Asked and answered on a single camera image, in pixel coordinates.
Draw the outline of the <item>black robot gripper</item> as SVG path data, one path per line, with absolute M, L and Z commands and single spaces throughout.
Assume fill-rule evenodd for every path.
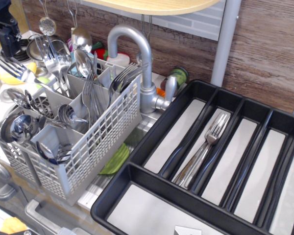
M 6 58 L 21 50 L 21 32 L 17 20 L 9 11 L 10 0 L 0 0 L 0 45 Z

